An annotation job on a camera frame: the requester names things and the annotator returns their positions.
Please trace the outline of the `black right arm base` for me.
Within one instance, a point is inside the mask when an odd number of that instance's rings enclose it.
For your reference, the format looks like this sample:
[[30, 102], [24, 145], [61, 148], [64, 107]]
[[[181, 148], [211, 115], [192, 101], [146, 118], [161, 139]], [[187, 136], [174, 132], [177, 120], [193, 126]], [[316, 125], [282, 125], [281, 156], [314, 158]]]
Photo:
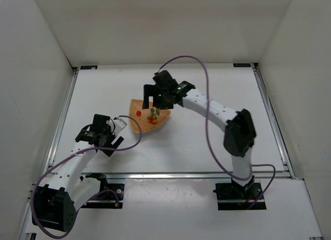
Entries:
[[253, 183], [245, 193], [235, 191], [231, 183], [216, 183], [213, 190], [219, 211], [266, 210], [262, 191], [261, 184], [257, 182]]

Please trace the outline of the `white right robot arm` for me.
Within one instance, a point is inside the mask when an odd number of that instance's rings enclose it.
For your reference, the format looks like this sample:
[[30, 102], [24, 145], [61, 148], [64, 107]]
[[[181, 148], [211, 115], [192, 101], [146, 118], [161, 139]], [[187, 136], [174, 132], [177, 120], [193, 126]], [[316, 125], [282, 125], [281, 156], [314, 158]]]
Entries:
[[142, 108], [149, 108], [152, 97], [153, 107], [157, 109], [173, 109], [177, 104], [204, 116], [224, 132], [223, 146], [232, 159], [232, 182], [241, 187], [253, 182], [251, 153], [257, 134], [250, 112], [236, 111], [208, 99], [193, 84], [177, 83], [166, 70], [155, 73], [153, 80], [154, 84], [143, 86]]

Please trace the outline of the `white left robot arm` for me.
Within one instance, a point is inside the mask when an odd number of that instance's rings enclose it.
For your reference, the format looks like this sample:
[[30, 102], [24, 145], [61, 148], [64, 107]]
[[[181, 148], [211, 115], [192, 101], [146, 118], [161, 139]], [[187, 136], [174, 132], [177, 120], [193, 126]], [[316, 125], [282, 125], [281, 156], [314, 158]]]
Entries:
[[70, 232], [79, 209], [92, 197], [108, 195], [107, 177], [102, 173], [82, 172], [97, 154], [110, 157], [123, 142], [119, 133], [127, 126], [122, 119], [96, 114], [93, 122], [75, 138], [70, 160], [62, 163], [55, 174], [38, 185], [33, 196], [33, 224]]

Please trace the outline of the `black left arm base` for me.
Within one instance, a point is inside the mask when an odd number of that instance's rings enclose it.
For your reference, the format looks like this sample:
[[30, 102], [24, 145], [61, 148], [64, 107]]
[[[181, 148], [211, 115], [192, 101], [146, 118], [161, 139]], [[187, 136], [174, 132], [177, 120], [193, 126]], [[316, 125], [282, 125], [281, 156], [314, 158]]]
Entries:
[[101, 173], [88, 173], [80, 177], [83, 185], [79, 194], [81, 208], [122, 209], [124, 204], [125, 184], [107, 179]]

